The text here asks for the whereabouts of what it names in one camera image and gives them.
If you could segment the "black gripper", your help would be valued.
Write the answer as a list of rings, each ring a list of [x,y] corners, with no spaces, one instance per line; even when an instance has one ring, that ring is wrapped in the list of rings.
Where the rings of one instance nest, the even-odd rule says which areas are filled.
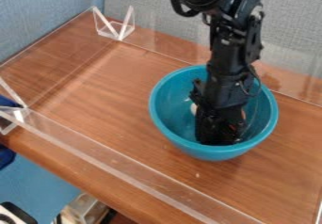
[[[195,137],[204,145],[233,145],[247,129],[243,108],[255,96],[251,90],[257,75],[252,69],[243,69],[236,74],[203,69],[203,74],[192,80],[189,91],[189,99],[197,106]]]

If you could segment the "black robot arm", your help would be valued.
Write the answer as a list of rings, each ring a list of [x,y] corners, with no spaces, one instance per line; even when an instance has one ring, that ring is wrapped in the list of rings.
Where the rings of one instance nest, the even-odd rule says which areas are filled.
[[[205,79],[195,79],[195,138],[204,145],[231,145],[247,128],[243,107],[259,83],[252,62],[260,58],[261,0],[169,0],[183,17],[203,16],[209,27],[211,58]]]

